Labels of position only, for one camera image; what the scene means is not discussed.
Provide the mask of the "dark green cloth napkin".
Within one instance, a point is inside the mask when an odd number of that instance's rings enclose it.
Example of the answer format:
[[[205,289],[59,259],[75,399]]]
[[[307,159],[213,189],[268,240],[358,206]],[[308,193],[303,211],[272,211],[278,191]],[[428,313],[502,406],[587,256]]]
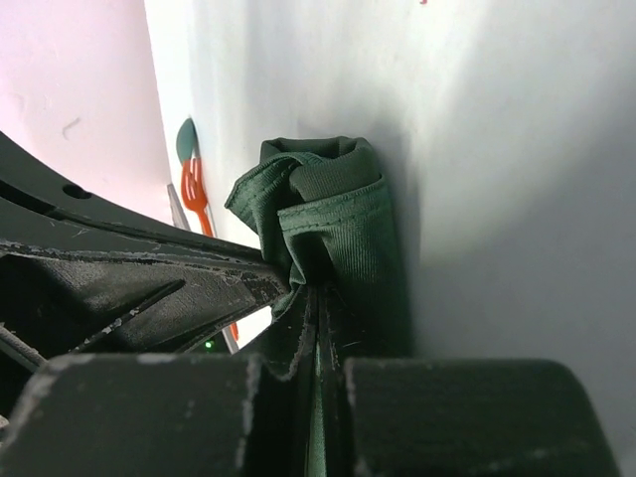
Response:
[[[274,318],[301,287],[331,283],[357,326],[371,326],[376,353],[412,353],[390,187],[366,139],[266,140],[225,206],[286,276],[290,290],[272,305]]]

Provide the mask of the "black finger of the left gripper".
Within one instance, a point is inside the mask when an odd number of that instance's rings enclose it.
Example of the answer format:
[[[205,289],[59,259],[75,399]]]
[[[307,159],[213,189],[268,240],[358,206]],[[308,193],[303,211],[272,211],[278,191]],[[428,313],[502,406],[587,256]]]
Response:
[[[220,240],[4,240],[1,350],[189,352],[287,290],[258,251]]]
[[[90,193],[39,161],[6,134],[1,135],[1,197],[51,219],[136,239],[260,260],[260,252],[254,248],[171,227]]]

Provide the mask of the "teal plastic utensil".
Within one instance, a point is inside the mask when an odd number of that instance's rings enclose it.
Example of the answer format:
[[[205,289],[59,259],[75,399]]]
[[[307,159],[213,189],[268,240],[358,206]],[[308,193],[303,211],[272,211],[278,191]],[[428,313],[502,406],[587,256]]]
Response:
[[[200,156],[198,135],[191,117],[182,123],[177,132],[176,152],[181,164]]]

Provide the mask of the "orange plastic fork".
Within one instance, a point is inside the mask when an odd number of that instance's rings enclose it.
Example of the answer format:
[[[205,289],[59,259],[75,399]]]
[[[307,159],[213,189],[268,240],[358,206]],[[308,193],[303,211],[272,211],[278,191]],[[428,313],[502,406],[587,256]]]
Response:
[[[203,234],[213,238],[215,234],[207,214],[208,198],[203,181],[202,160],[199,157],[187,159],[182,165],[181,198],[185,207],[197,215]]]

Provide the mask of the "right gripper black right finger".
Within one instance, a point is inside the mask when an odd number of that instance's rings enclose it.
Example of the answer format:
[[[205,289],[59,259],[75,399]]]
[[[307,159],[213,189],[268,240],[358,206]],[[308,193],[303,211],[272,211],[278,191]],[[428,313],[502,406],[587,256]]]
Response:
[[[615,476],[585,388],[550,360],[403,357],[383,323],[317,295],[330,476]]]

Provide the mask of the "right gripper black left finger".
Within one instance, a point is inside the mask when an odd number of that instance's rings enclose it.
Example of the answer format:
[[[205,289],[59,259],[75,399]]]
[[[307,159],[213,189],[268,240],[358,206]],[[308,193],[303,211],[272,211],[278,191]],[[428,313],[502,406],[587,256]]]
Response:
[[[305,476],[318,294],[223,354],[77,354],[27,383],[5,476]]]

